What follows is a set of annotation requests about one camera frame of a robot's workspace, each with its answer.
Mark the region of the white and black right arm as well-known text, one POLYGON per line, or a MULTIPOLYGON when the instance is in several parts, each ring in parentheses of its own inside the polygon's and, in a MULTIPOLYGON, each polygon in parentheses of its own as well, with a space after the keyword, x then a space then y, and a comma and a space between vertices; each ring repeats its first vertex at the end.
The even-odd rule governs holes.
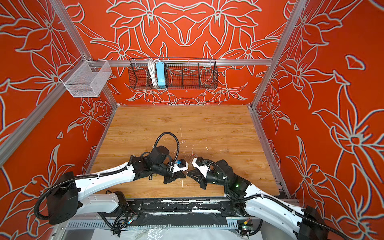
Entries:
POLYGON ((194 169, 187 175, 206 189, 208 184, 224 187, 225 197, 242 207, 246 214, 280 229, 294 240, 326 240, 329 233, 348 237, 328 225, 319 212, 286 203, 236 175, 225 160, 214 162, 202 157, 192 161, 194 169))

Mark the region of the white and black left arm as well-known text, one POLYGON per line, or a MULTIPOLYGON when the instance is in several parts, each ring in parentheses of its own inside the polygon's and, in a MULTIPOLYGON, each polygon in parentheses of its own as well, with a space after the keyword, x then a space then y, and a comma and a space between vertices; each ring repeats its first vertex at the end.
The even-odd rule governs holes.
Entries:
POLYGON ((184 172, 188 170, 189 164, 186 160, 179 159, 179 153, 180 142, 176 135, 163 132, 150 152, 144 152, 138 157, 131 156, 128 162, 117 167, 88 175, 75 176, 73 172, 65 173, 40 195, 34 206, 34 215, 39 220, 57 225, 85 209, 84 200, 101 190, 142 178, 151 179, 154 174, 162 176, 164 184, 184 179, 184 172), (166 147, 159 145, 165 135, 173 137, 176 141, 175 157, 171 157, 166 147))

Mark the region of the light blue box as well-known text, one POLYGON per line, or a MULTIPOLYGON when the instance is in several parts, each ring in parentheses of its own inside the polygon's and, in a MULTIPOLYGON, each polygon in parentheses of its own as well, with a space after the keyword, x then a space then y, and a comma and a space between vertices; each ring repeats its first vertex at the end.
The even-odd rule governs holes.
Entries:
POLYGON ((163 62, 156 63, 157 77, 158 77, 158 86, 160 89, 166 87, 165 81, 165 64, 163 62))

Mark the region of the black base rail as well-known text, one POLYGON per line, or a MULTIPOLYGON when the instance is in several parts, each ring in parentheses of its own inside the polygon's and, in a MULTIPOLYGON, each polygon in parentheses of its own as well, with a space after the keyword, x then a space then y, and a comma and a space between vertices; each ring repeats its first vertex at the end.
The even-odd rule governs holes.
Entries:
POLYGON ((128 199, 128 226, 257 227, 260 219, 224 197, 128 199))

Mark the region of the white mesh wall basket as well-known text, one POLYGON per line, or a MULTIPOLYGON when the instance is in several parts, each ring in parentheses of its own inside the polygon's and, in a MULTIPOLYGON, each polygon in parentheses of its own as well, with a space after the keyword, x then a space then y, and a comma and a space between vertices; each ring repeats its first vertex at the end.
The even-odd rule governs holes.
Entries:
POLYGON ((97 98, 112 74, 108 61, 80 61, 61 80, 75 98, 97 98))

